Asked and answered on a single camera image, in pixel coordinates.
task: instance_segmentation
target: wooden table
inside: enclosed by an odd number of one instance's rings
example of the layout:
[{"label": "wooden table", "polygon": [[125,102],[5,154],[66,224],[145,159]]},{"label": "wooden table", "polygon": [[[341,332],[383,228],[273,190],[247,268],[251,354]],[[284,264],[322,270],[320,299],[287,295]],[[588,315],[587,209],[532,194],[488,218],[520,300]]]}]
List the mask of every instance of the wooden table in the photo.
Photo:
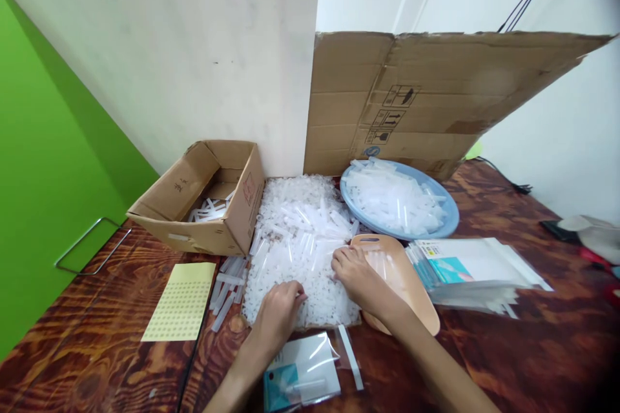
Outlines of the wooden table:
[{"label": "wooden table", "polygon": [[[440,309],[437,339],[504,412],[583,409],[620,345],[620,316],[601,297],[614,278],[539,226],[556,216],[469,162],[446,183],[460,208],[455,237],[512,245],[555,292],[520,292],[520,320]],[[86,270],[94,270],[117,233]],[[233,306],[219,333],[205,318],[198,341],[140,343],[174,264],[220,257],[173,252],[139,227],[96,276],[77,277],[0,366],[0,412],[201,412],[249,329]],[[349,329],[364,391],[304,411],[433,411],[411,360],[366,324]],[[248,410],[262,411],[261,386]]]}]

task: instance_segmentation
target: blue plastic basin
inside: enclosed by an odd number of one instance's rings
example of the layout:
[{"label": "blue plastic basin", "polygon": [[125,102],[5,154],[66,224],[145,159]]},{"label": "blue plastic basin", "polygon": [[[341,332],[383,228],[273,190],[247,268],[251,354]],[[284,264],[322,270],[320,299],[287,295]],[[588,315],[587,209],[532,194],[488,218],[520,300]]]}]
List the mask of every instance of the blue plastic basin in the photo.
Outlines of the blue plastic basin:
[{"label": "blue plastic basin", "polygon": [[[368,163],[367,160],[360,161],[364,164]],[[412,241],[416,239],[444,239],[445,237],[450,237],[459,225],[459,208],[457,207],[456,202],[448,193],[448,191],[444,189],[444,187],[432,177],[427,176],[426,174],[418,171],[415,168],[403,165],[402,163],[397,163],[396,161],[382,161],[395,165],[397,172],[406,174],[407,176],[411,176],[413,179],[418,181],[419,184],[426,183],[436,196],[446,197],[446,201],[441,204],[441,207],[444,209],[444,211],[448,213],[448,215],[442,219],[444,225],[430,234],[416,236],[414,234],[405,235],[402,232],[396,232],[394,230],[388,229],[387,227],[385,227],[385,225],[381,225],[380,223],[377,223],[376,221],[370,219],[359,208],[357,208],[357,206],[353,204],[351,197],[349,196],[349,192],[347,191],[346,177],[348,176],[349,171],[354,169],[353,166],[349,166],[347,170],[342,174],[342,178],[340,179],[340,192],[342,193],[342,198],[351,210],[353,216],[355,216],[360,221],[360,223],[368,227],[368,229],[371,229],[375,232],[380,232],[381,234],[387,234],[388,236],[392,236],[404,241]]]}]

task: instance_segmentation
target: plastic bag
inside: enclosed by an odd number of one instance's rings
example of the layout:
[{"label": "plastic bag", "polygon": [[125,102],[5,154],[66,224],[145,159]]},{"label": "plastic bag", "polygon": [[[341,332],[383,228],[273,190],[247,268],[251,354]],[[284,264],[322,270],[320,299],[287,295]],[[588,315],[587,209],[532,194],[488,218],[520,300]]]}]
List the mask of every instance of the plastic bag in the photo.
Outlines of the plastic bag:
[{"label": "plastic bag", "polygon": [[339,370],[364,389],[345,326],[287,342],[263,375],[265,411],[290,412],[339,396]]},{"label": "plastic bag", "polygon": [[410,243],[407,255],[432,302],[518,319],[517,289],[553,289],[516,251],[497,239]]}]

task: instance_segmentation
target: cardboard box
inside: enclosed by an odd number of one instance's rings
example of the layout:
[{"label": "cardboard box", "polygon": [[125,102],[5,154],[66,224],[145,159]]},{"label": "cardboard box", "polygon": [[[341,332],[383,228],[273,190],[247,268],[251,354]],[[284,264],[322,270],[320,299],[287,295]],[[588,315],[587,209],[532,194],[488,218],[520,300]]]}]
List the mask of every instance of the cardboard box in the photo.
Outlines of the cardboard box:
[{"label": "cardboard box", "polygon": [[[129,209],[127,216],[182,252],[247,255],[265,178],[258,146],[242,141],[200,141],[187,149]],[[225,199],[223,218],[188,223],[202,199]]]},{"label": "cardboard box", "polygon": [[378,156],[448,179],[478,138],[608,35],[318,34],[304,173]]}]

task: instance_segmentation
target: white foam board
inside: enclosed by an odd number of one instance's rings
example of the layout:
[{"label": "white foam board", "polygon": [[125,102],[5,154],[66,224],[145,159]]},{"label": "white foam board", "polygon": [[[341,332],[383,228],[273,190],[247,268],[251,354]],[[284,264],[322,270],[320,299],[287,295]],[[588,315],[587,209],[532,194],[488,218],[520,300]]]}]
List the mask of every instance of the white foam board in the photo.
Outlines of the white foam board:
[{"label": "white foam board", "polygon": [[147,161],[200,139],[304,165],[317,0],[17,0]]}]

